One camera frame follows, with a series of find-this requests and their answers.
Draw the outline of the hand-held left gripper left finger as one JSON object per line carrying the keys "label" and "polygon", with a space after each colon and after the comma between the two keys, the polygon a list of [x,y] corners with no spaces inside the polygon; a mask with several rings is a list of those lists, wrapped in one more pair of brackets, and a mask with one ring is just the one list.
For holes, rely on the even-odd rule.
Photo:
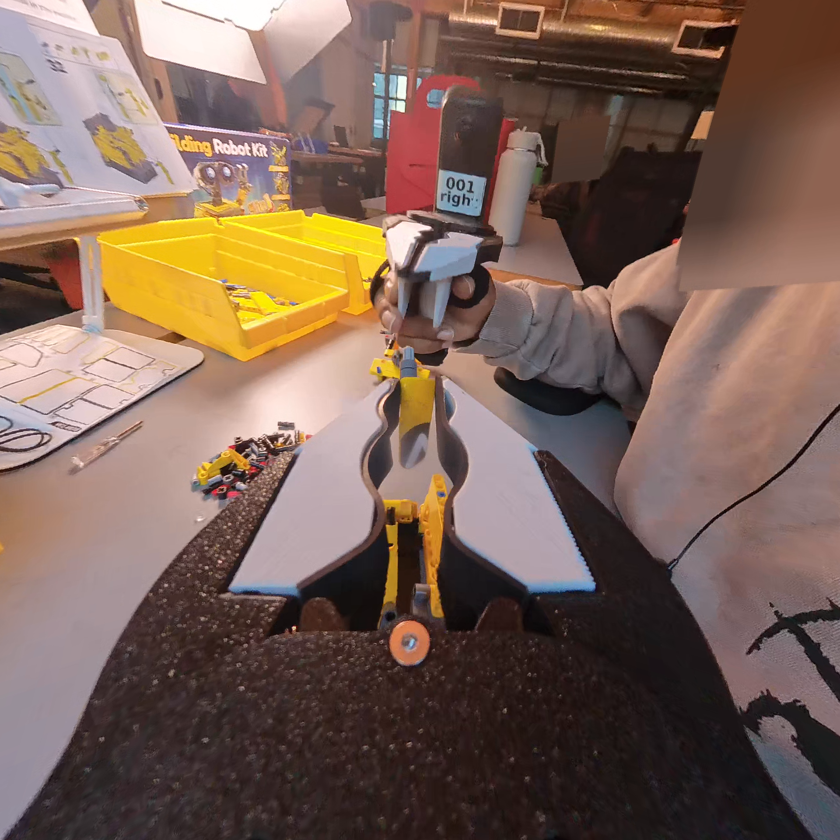
{"label": "hand-held left gripper left finger", "polygon": [[382,482],[393,469],[394,380],[300,446],[234,574],[234,594],[383,597]]}

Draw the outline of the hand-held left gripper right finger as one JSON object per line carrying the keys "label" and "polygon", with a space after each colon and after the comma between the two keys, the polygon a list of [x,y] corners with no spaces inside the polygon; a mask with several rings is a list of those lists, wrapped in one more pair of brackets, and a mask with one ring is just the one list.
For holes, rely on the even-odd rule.
{"label": "hand-held left gripper right finger", "polygon": [[537,449],[447,377],[437,382],[437,456],[458,544],[529,594],[594,592],[595,580]]}

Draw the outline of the yellow plastic bin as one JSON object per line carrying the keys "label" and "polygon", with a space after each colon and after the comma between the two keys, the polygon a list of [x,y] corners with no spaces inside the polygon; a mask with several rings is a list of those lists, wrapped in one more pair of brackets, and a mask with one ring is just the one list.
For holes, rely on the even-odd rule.
{"label": "yellow plastic bin", "polygon": [[344,312],[371,309],[371,279],[385,261],[385,240],[377,227],[303,211],[226,218],[228,237],[274,254],[270,264],[348,292]]}
{"label": "yellow plastic bin", "polygon": [[[99,237],[102,284],[119,309],[174,333],[251,361],[328,326],[348,304],[346,290],[270,264],[274,254],[225,233],[126,241],[149,227]],[[296,308],[241,324],[223,281],[294,300]]]}

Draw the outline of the yellow toy robot model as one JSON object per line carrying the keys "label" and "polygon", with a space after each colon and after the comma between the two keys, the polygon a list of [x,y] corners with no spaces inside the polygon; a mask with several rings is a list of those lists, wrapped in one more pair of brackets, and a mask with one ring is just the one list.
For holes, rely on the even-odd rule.
{"label": "yellow toy robot model", "polygon": [[431,479],[424,501],[385,500],[388,547],[380,629],[402,616],[441,624],[445,612],[438,571],[443,556],[448,491],[441,475]]}

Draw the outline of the pile of black red pins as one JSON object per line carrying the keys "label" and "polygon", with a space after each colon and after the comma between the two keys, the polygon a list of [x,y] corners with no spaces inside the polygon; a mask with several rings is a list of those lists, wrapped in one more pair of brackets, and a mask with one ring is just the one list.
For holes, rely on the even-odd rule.
{"label": "pile of black red pins", "polygon": [[219,502],[241,497],[247,491],[249,484],[259,478],[279,457],[294,453],[311,437],[311,434],[304,432],[293,422],[285,421],[279,421],[276,428],[268,433],[235,437],[230,445],[204,461],[215,459],[223,450],[232,448],[248,459],[251,464],[249,472],[246,474],[235,471],[217,477],[207,486],[199,486],[195,481],[195,471],[191,479],[191,491]]}

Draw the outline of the assorted grey blue small parts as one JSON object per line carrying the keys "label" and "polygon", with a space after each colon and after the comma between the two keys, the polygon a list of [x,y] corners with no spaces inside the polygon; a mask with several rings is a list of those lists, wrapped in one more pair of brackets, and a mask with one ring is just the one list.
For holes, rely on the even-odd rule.
{"label": "assorted grey blue small parts", "polygon": [[262,290],[223,281],[227,297],[241,324],[263,321],[268,317],[296,308],[298,303],[273,296]]}

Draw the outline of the grey desk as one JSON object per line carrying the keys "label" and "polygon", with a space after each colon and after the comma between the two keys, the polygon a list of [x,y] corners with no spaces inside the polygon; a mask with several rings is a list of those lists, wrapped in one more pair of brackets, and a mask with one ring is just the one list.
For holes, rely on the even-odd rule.
{"label": "grey desk", "polygon": [[[371,312],[258,359],[204,362],[39,462],[2,474],[1,829],[54,769],[122,630],[217,514],[196,466],[278,420],[317,433],[367,395],[383,337]],[[143,421],[76,475],[73,455]],[[203,513],[206,520],[195,523]]]}

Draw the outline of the red tote bag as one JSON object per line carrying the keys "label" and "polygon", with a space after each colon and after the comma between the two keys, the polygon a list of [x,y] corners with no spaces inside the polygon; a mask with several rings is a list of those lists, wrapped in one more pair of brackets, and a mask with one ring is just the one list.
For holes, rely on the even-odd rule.
{"label": "red tote bag", "polygon": [[432,76],[405,112],[392,112],[386,212],[489,215],[498,162],[514,122],[503,100],[466,77]]}

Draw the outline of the white water bottle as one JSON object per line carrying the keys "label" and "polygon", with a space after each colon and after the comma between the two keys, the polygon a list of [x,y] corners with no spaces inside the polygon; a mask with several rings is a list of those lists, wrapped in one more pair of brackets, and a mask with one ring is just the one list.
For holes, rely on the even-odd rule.
{"label": "white water bottle", "polygon": [[534,174],[546,164],[539,132],[517,129],[509,134],[500,156],[489,214],[489,225],[506,247],[519,243]]}

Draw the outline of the blue robot kit box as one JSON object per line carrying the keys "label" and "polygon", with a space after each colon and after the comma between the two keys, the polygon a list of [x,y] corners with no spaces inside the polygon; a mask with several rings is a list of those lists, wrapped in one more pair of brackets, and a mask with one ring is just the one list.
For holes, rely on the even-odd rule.
{"label": "blue robot kit box", "polygon": [[291,145],[282,136],[166,123],[190,170],[195,218],[292,209]]}

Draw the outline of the white lamp panel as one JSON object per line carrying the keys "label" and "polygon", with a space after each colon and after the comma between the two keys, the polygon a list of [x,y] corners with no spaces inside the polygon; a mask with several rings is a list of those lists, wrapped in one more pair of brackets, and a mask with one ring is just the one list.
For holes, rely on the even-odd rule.
{"label": "white lamp panel", "polygon": [[267,84],[289,81],[352,22],[344,1],[136,1],[151,58]]}

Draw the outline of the white book stand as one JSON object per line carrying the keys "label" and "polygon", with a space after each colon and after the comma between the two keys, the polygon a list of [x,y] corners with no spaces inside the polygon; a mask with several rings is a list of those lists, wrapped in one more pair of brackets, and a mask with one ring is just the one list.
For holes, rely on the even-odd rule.
{"label": "white book stand", "polygon": [[[94,191],[79,187],[65,188],[65,200],[63,202],[53,201],[52,198],[59,192],[59,189],[55,186],[22,186],[16,197],[12,196],[14,192],[15,188],[12,184],[2,180],[2,203],[5,203],[7,198],[10,198],[13,203],[31,202],[37,194],[41,196],[42,203],[39,206],[32,204],[29,206],[18,205],[7,206],[2,209],[2,251],[13,249],[19,245],[46,245],[61,238],[77,238],[79,240],[83,300],[82,325],[78,329],[100,334],[136,350],[157,352],[167,360],[183,364],[187,367],[187,371],[144,395],[131,405],[102,419],[99,423],[69,434],[62,434],[59,429],[53,427],[38,426],[23,420],[9,419],[2,416],[1,407],[1,470],[3,473],[32,464],[68,445],[117,413],[175,382],[204,361],[204,355],[200,350],[105,328],[102,257],[98,237],[111,228],[127,226],[129,223],[141,220],[148,212],[148,206],[143,199],[137,196]],[[58,325],[77,328],[63,322],[55,322],[38,325],[24,331],[6,333],[2,335],[2,339],[15,338]]]}

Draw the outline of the white building instruction booklet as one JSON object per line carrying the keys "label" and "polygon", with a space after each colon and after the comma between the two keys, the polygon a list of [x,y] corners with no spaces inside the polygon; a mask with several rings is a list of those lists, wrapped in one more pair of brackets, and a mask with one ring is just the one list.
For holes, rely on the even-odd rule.
{"label": "white building instruction booklet", "polygon": [[70,190],[146,197],[193,192],[194,179],[122,45],[79,7],[2,2],[2,189],[54,201]]}

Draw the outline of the silver ceiling duct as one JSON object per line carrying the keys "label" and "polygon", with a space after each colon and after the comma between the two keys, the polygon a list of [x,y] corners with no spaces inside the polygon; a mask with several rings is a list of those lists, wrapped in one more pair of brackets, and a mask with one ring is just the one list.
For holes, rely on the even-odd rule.
{"label": "silver ceiling duct", "polygon": [[443,38],[457,46],[485,49],[489,55],[551,51],[633,60],[673,58],[714,61],[732,44],[739,21],[684,18],[656,23],[644,18],[563,15],[560,9],[473,7],[447,15]]}

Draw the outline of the small clear-handled screwdriver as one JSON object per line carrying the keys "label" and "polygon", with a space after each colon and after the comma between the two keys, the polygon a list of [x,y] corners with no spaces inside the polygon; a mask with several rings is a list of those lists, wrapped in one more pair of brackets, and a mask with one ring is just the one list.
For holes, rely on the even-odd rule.
{"label": "small clear-handled screwdriver", "polygon": [[87,453],[73,455],[70,460],[70,468],[68,470],[68,474],[76,475],[85,468],[89,467],[92,463],[100,459],[102,456],[121,445],[121,443],[125,439],[138,432],[143,427],[143,425],[144,421],[138,421],[136,423],[133,423],[129,427],[123,429],[121,432],[104,438]]}

